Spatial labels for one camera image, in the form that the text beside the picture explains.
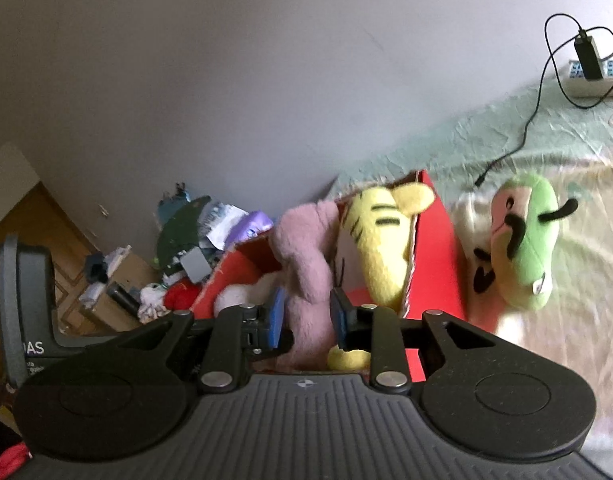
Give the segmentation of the yellow tiger plush toy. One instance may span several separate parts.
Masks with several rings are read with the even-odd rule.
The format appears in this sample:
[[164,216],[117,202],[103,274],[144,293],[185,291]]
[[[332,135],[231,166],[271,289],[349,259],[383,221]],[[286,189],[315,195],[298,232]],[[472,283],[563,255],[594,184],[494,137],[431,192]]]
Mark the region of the yellow tiger plush toy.
[[413,225],[435,201],[422,182],[395,188],[373,186],[350,198],[342,211],[333,284],[347,296],[367,292],[367,302],[406,312],[411,267]]

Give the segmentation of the pink teddy bear plush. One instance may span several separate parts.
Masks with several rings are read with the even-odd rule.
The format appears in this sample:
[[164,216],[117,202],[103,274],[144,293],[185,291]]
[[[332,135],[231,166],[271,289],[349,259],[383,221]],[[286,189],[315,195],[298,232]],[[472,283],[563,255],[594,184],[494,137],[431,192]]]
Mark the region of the pink teddy bear plush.
[[285,321],[293,335],[291,349],[275,361],[276,370],[323,370],[335,345],[329,296],[333,287],[330,260],[339,234],[338,205],[329,200],[286,211],[271,234],[282,264],[287,291]]

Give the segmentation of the white rabbit plush toy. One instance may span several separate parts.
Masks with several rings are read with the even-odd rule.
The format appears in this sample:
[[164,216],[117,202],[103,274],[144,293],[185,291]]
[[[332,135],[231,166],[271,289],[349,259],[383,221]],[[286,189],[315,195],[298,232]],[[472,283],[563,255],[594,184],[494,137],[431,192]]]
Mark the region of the white rabbit plush toy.
[[280,272],[267,273],[254,284],[231,284],[226,286],[215,298],[213,311],[215,318],[229,307],[243,304],[264,304],[280,281]]

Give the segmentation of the red plush toy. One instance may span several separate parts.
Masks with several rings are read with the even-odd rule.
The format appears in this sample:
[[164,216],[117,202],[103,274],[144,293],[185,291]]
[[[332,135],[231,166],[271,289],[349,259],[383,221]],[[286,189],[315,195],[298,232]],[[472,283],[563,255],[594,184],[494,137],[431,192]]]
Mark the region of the red plush toy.
[[163,306],[171,311],[190,310],[202,289],[201,284],[181,280],[168,289],[163,298]]

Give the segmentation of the red cardboard box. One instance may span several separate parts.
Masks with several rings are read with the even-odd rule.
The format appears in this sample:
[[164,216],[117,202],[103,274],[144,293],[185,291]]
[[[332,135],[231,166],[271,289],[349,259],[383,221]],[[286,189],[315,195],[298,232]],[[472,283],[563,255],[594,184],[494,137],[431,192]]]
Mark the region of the red cardboard box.
[[[414,171],[391,184],[374,186],[395,188],[410,182],[425,183],[434,191],[432,181],[425,170]],[[329,200],[338,205],[339,231],[344,206],[358,192],[361,191],[341,200]],[[282,264],[276,259],[271,245],[273,229],[248,242],[236,244],[226,252],[212,278],[192,305],[192,313],[196,318],[214,318],[214,300],[228,285],[254,284],[264,274],[280,272],[282,275],[277,286],[284,286]],[[367,292],[355,292],[348,297],[354,306],[368,304]],[[419,214],[413,225],[413,266],[406,295],[406,307],[406,312],[399,315],[402,318],[420,318],[421,313],[428,309],[444,310],[457,318],[464,318],[466,315],[466,300],[463,293],[463,249],[457,240],[448,213],[436,194],[433,204]],[[276,359],[267,361],[266,367],[275,368]],[[367,364],[368,360],[367,353],[344,352],[335,343],[328,352],[326,368],[357,370]]]

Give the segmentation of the purple toy box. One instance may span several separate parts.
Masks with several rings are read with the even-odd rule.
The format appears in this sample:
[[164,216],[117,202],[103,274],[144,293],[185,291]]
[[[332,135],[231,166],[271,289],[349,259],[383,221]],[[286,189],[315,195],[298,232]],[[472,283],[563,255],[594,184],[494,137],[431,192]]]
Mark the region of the purple toy box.
[[274,221],[262,210],[256,210],[245,214],[230,230],[225,240],[225,248],[228,249],[236,244],[251,240],[261,233],[270,230]]

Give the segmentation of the dark green toy piece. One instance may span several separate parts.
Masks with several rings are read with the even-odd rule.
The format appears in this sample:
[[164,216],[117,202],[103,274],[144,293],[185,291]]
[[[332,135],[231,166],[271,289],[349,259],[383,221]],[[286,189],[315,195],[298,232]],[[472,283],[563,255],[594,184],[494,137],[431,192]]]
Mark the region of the dark green toy piece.
[[163,223],[156,245],[158,268],[163,274],[174,274],[180,263],[180,254],[199,246],[200,217],[211,200],[210,195],[203,195],[191,202],[183,202]]

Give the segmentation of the green avocado plush toy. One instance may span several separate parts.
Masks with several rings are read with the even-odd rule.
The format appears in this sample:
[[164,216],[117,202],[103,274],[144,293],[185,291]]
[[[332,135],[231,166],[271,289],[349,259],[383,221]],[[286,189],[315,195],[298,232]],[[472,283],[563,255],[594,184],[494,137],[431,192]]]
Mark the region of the green avocado plush toy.
[[555,189],[539,174],[525,172],[507,180],[491,207],[489,249],[475,248],[483,264],[473,278],[477,294],[496,287],[515,310],[538,311],[553,292],[553,252],[560,222],[579,208],[569,198],[558,202]]

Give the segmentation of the light green bed sheet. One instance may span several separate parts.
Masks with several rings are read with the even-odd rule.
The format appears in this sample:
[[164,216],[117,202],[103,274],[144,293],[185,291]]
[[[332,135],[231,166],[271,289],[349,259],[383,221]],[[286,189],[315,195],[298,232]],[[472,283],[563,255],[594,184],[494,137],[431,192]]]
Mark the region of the light green bed sheet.
[[468,318],[575,370],[597,398],[584,455],[613,474],[613,99],[553,84],[338,177],[339,198],[425,169],[467,259]]

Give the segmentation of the white power strip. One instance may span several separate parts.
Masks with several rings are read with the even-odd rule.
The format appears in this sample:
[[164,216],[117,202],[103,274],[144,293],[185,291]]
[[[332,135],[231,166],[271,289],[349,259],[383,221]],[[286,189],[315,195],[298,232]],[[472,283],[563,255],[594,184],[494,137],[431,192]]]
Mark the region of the white power strip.
[[579,61],[571,61],[563,76],[563,88],[573,98],[601,98],[607,94],[613,98],[613,60],[602,63],[602,78],[585,78]]

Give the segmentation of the black charger adapter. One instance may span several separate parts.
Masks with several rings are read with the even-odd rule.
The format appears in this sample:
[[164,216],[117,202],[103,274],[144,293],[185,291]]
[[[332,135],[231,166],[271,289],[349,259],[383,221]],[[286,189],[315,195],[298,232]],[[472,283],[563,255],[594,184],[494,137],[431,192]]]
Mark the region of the black charger adapter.
[[600,80],[603,78],[602,65],[594,42],[584,29],[574,40],[574,49],[579,59],[584,78],[587,80]]

